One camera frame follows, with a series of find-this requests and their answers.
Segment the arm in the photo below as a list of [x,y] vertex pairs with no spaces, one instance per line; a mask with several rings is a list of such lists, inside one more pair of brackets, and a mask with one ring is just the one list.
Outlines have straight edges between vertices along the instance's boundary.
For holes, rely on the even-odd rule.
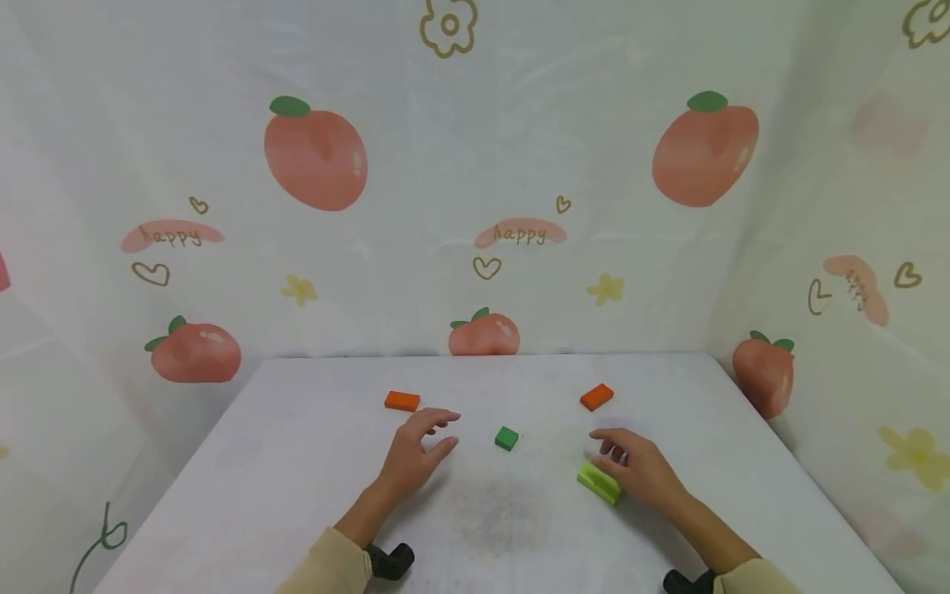
[[310,554],[276,594],[361,594],[372,577],[372,543],[396,507],[428,481],[458,444],[447,437],[425,451],[422,438],[458,420],[457,412],[424,409],[396,430],[379,477],[367,487],[333,528],[327,528]]
[[602,440],[591,463],[628,493],[665,516],[719,577],[716,594],[798,594],[774,565],[679,481],[656,444],[625,429],[592,431]]
[[754,548],[732,531],[703,502],[683,490],[681,499],[661,511],[699,553],[706,566],[724,575],[752,559],[761,559]]

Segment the wooden block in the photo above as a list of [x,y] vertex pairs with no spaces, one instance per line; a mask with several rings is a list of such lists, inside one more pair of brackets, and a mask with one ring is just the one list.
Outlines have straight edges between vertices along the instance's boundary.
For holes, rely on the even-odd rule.
[[515,447],[515,444],[518,443],[518,434],[509,429],[508,427],[502,427],[498,431],[498,435],[495,435],[495,445],[499,448],[504,448],[508,451],[511,451]]
[[620,488],[620,483],[601,472],[590,462],[585,462],[580,467],[578,482],[612,506],[617,504],[617,499],[620,498],[620,492],[623,490]]
[[419,396],[404,392],[390,392],[386,396],[385,404],[387,409],[415,412],[419,408]]
[[588,411],[593,412],[613,397],[614,391],[600,384],[590,392],[581,396],[580,404],[584,405]]

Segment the flower outline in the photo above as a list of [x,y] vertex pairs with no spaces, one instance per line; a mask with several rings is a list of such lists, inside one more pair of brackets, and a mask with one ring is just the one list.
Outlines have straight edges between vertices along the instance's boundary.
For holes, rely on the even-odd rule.
[[603,273],[600,275],[598,284],[592,284],[587,287],[587,295],[596,297],[596,305],[600,307],[607,299],[612,301],[620,301],[623,299],[623,285],[623,278],[611,277],[607,273]]
[[[454,3],[461,3],[468,5],[468,8],[471,10],[471,20],[468,22],[468,25],[465,27],[467,34],[467,43],[460,44],[454,41],[454,38],[462,30],[461,22],[459,17],[454,12],[446,12],[439,19],[439,22],[436,24],[436,14],[435,8],[432,6],[433,0],[426,0],[427,12],[423,15],[422,20],[419,21],[419,36],[422,38],[422,43],[426,45],[427,48],[430,48],[435,52],[435,55],[447,60],[452,57],[455,52],[459,53],[469,53],[472,48],[475,47],[475,23],[478,22],[478,7],[475,5],[475,0],[450,0]],[[434,25],[438,28],[438,31],[449,40],[448,49],[442,50],[437,41],[433,41],[433,35],[430,34],[428,28]]]
[[280,294],[285,297],[294,297],[297,307],[303,307],[307,304],[307,301],[318,299],[314,284],[305,278],[297,278],[295,275],[287,275],[287,286],[280,289]]
[[942,20],[945,23],[943,25],[944,31],[940,34],[934,34],[932,30],[929,30],[920,40],[917,39],[917,32],[914,31],[914,20],[917,18],[917,13],[930,6],[931,2],[933,2],[933,0],[921,0],[911,7],[907,15],[903,18],[901,30],[904,36],[907,37],[907,45],[909,45],[911,49],[917,49],[928,41],[932,44],[937,44],[943,41],[947,35],[950,35],[950,18],[946,18],[950,16],[950,0],[937,0],[937,3],[930,9],[930,14],[927,15],[927,25],[932,29],[933,26]]
[[913,470],[921,484],[935,492],[943,490],[943,481],[950,481],[950,455],[937,449],[930,431],[915,427],[903,438],[889,427],[879,427],[878,434],[893,450],[884,462],[889,469]]

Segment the sleeve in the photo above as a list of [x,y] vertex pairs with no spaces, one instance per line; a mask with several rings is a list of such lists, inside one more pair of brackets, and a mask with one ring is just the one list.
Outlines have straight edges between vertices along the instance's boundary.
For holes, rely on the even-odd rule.
[[715,579],[713,594],[802,594],[778,567],[764,559],[746,561]]
[[370,577],[369,553],[327,528],[275,594],[363,594]]

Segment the white curtain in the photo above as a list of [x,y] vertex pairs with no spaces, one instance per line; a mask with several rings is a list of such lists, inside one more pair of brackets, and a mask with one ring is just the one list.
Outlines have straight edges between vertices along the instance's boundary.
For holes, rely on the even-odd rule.
[[91,592],[264,358],[706,350],[940,591],[947,12],[0,0],[0,589]]

